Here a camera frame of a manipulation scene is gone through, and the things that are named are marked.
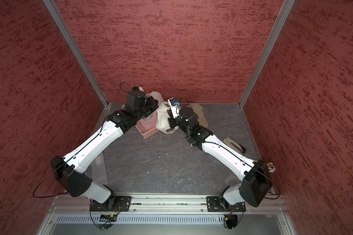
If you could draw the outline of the aluminium front rail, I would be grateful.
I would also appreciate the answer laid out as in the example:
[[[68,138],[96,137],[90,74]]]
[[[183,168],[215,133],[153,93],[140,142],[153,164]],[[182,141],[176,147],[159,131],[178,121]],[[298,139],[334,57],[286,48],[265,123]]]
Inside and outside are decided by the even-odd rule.
[[[120,205],[112,212],[120,214],[227,214],[211,195],[204,194],[151,194],[122,193],[130,199],[121,199]],[[90,200],[85,197],[58,196],[48,213],[89,213]],[[276,200],[265,199],[258,207],[242,203],[237,209],[245,208],[248,214],[289,214],[282,197]]]

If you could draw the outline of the grey flat tool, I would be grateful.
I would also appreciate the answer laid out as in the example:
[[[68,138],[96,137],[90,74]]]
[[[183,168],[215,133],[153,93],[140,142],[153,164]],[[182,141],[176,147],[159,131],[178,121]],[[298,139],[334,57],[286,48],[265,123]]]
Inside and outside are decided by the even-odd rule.
[[[233,141],[228,137],[224,138],[223,142],[237,153],[244,154],[246,152],[245,147],[243,147],[242,145],[238,144],[237,142]]]

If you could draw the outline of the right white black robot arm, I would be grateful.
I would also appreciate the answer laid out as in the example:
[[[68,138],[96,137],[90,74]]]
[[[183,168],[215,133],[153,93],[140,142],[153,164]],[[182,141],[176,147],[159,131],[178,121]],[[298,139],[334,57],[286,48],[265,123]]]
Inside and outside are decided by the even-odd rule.
[[[237,203],[258,207],[273,186],[268,166],[262,160],[253,160],[235,152],[212,131],[198,122],[197,114],[189,108],[177,106],[167,111],[171,128],[178,127],[194,147],[215,157],[230,169],[240,184],[228,186],[219,196],[221,207],[229,209]]]

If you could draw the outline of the white pink baseball cap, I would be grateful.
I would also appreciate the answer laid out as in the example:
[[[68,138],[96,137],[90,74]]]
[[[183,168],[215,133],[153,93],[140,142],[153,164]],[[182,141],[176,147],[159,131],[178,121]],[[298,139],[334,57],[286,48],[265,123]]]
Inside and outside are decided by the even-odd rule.
[[[157,124],[156,128],[159,131],[162,131],[165,134],[173,134],[179,129],[179,127],[171,128],[169,124],[169,114],[167,111],[170,111],[170,106],[167,101],[165,101],[162,95],[159,92],[153,91],[149,93],[149,96],[153,97],[158,102],[157,111]]]

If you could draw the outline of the beige baseball cap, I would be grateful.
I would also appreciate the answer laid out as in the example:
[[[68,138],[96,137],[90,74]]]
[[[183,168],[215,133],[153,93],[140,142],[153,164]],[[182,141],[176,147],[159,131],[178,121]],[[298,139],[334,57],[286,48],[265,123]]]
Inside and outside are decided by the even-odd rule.
[[[198,103],[190,103],[189,106],[192,108],[194,113],[197,115],[197,120],[198,120],[199,124],[205,128],[208,128],[209,124],[205,118],[204,108]]]

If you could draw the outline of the pink plastic basket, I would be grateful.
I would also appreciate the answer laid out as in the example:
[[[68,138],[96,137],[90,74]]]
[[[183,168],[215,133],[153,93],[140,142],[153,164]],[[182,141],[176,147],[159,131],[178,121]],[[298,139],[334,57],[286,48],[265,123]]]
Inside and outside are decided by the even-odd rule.
[[[149,116],[147,118],[143,118],[136,124],[137,130],[140,132],[144,139],[149,138],[159,131],[157,128],[157,115]]]

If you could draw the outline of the clear plastic sheet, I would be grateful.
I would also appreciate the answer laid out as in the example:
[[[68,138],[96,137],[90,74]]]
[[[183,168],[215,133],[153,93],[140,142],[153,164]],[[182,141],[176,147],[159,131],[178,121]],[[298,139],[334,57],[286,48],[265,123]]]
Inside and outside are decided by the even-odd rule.
[[[91,163],[92,179],[101,185],[108,183],[104,153],[100,153]]]

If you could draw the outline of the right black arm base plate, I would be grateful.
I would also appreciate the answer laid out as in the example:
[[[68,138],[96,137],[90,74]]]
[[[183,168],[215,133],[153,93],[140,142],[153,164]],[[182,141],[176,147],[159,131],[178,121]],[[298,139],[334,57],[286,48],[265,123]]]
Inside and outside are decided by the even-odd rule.
[[[246,206],[243,202],[230,205],[218,196],[207,196],[206,200],[208,212],[246,212]]]

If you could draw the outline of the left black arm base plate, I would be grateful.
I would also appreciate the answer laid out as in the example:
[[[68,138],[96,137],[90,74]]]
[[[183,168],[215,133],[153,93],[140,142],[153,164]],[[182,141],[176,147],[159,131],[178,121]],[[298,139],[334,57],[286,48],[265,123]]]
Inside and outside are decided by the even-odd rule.
[[[107,207],[104,204],[98,203],[95,200],[92,201],[90,211],[93,212],[128,212],[131,205],[131,196],[116,196],[112,206]]]

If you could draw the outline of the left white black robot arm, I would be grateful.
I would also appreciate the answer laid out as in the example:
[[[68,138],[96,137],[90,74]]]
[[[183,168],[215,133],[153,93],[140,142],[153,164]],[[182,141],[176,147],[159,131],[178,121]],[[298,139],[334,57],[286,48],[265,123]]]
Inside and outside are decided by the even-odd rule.
[[[148,117],[158,108],[158,100],[140,87],[133,87],[126,94],[123,108],[109,114],[102,126],[83,144],[64,157],[51,160],[57,182],[72,197],[84,196],[101,204],[107,210],[116,206],[116,194],[109,187],[99,184],[84,174],[91,163],[116,139]]]

